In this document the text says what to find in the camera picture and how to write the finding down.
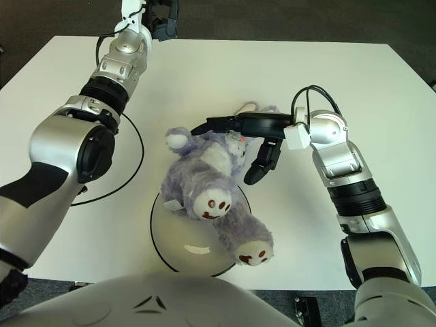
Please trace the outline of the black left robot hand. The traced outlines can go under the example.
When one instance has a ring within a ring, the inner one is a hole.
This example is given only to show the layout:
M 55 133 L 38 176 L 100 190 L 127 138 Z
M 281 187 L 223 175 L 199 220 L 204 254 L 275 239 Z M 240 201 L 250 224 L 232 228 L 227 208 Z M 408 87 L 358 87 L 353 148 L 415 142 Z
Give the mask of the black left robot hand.
M 142 24 L 151 32 L 152 38 L 159 41 L 176 39 L 179 16 L 179 1 L 145 1 Z M 158 17 L 153 11 L 156 5 L 169 7 L 167 17 Z

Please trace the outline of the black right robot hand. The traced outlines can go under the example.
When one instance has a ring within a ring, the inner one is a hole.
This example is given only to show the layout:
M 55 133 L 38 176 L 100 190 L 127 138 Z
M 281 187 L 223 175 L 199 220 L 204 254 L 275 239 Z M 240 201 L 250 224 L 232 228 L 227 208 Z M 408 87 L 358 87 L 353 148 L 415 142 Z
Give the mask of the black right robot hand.
M 284 129 L 291 125 L 292 115 L 276 113 L 244 112 L 236 116 L 209 117 L 206 122 L 195 127 L 191 133 L 195 136 L 208 131 L 225 133 L 236 131 L 242 136 L 263 138 L 255 161 L 244 177 L 244 183 L 254 185 L 267 173 L 276 168 L 281 154 L 281 145 L 285 139 Z

